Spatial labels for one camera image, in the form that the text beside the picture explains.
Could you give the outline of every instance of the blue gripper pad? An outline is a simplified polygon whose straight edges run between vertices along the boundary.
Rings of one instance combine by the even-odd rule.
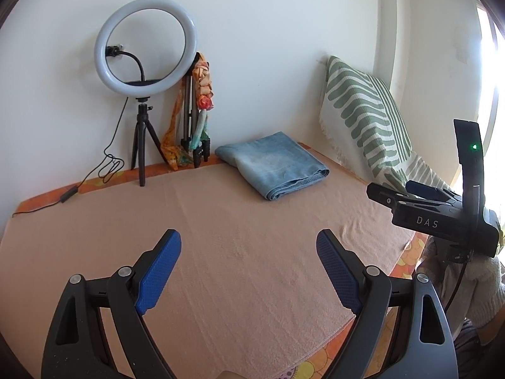
[[[363,305],[359,300],[358,281],[323,231],[317,235],[316,251],[342,305],[359,315]]]
[[[181,253],[181,235],[174,231],[139,284],[137,312],[154,308]]]
[[[441,190],[435,187],[424,185],[416,181],[407,181],[405,184],[405,190],[412,195],[420,196],[425,200],[432,201],[440,201],[439,198],[442,193]]]

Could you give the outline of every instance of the plug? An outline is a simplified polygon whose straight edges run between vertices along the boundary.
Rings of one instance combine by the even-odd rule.
[[[62,196],[60,196],[60,202],[61,203],[66,202],[70,197],[74,196],[78,192],[79,192],[79,186],[74,185],[72,188],[67,190]]]
[[[117,57],[118,51],[122,51],[123,46],[121,44],[118,45],[108,45],[105,47],[105,57]]]

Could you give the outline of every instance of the striped fabric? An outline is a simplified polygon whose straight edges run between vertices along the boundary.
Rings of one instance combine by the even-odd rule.
[[[477,330],[469,319],[465,319],[463,327],[454,341],[454,349],[458,361],[458,376],[460,379],[465,379],[478,365],[485,350],[480,344]]]
[[[320,122],[347,168],[402,192],[408,180],[447,187],[412,150],[395,100],[380,79],[337,57],[329,59],[326,77]]]

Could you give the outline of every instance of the power cord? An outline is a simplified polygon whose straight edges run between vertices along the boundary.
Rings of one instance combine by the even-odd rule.
[[[445,308],[443,310],[445,314],[447,313],[450,304],[453,303],[454,297],[456,296],[456,293],[458,292],[458,289],[460,288],[461,281],[463,280],[463,275],[465,274],[465,270],[466,270],[467,265],[468,265],[468,262],[465,262],[463,264],[463,266],[461,267],[460,275],[458,276],[458,280],[456,281],[456,285],[454,287],[453,293],[451,294],[451,296],[449,298],[449,302],[447,302],[447,305],[445,305]]]
[[[40,210],[43,210],[45,208],[49,208],[49,207],[53,207],[54,205],[58,204],[58,203],[64,203],[66,202],[70,197],[74,196],[77,192],[79,192],[79,188],[83,185],[83,183],[88,179],[88,177],[93,173],[95,172],[98,168],[100,168],[100,166],[107,160],[109,159],[109,161],[103,166],[100,168],[100,170],[98,171],[98,177],[102,180],[102,182],[104,184],[107,184],[111,179],[112,177],[114,176],[115,173],[117,173],[118,171],[122,170],[123,167],[125,166],[125,162],[124,162],[124,159],[122,158],[118,158],[118,157],[115,157],[114,155],[112,155],[111,153],[108,153],[107,150],[110,148],[110,146],[112,145],[112,143],[114,142],[114,139],[116,137],[116,134],[118,132],[118,128],[119,128],[119,124],[121,122],[121,119],[123,117],[123,113],[125,111],[125,108],[126,108],[126,104],[128,102],[128,98],[129,97],[126,97],[126,101],[123,105],[123,110],[121,110],[121,114],[119,115],[119,119],[118,119],[118,123],[116,124],[116,129],[114,130],[114,135],[112,136],[112,139],[110,140],[110,143],[109,145],[107,145],[104,149],[104,159],[102,159],[102,161],[96,166],[94,167],[91,171],[89,171],[89,173],[84,177],[84,179],[79,183],[79,185],[74,185],[73,187],[71,187],[69,190],[65,191],[61,196],[60,198],[58,199],[58,201],[56,202],[53,202],[53,203],[50,203],[49,205],[45,205],[43,207],[39,207],[37,209],[34,209],[34,210],[31,210],[31,211],[22,211],[22,212],[15,212],[12,214],[12,217],[16,216],[16,215],[20,215],[20,214],[29,214],[29,213],[32,213],[32,212],[37,212],[37,211],[40,211]]]
[[[142,82],[145,81],[146,76],[144,74],[144,68],[142,67],[142,63],[138,57],[130,52],[123,51],[122,48],[122,45],[108,45],[105,48],[105,57],[117,57],[118,55],[125,55],[127,57],[133,58],[138,65],[138,69],[140,70],[140,80]]]
[[[145,81],[146,80],[146,76],[144,75],[144,68],[142,67],[142,64],[141,64],[141,62],[140,62],[140,60],[138,59],[137,56],[133,55],[130,52],[126,52],[126,51],[122,51],[122,50],[118,50],[116,52],[116,55],[125,55],[127,57],[133,58],[135,60],[135,62],[137,63],[138,68],[140,70],[140,80],[141,81]]]

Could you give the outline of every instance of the black tripod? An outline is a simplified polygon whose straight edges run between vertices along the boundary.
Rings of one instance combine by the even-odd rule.
[[[168,164],[165,155],[163,155],[163,152],[161,151],[160,140],[149,121],[149,114],[147,112],[152,110],[152,106],[148,106],[146,104],[147,100],[148,98],[137,98],[137,101],[140,104],[138,105],[137,124],[135,125],[133,151],[131,153],[131,169],[135,169],[138,152],[138,181],[140,182],[140,186],[146,185],[146,128],[149,131],[158,152],[163,158],[163,161],[165,161],[165,164]]]

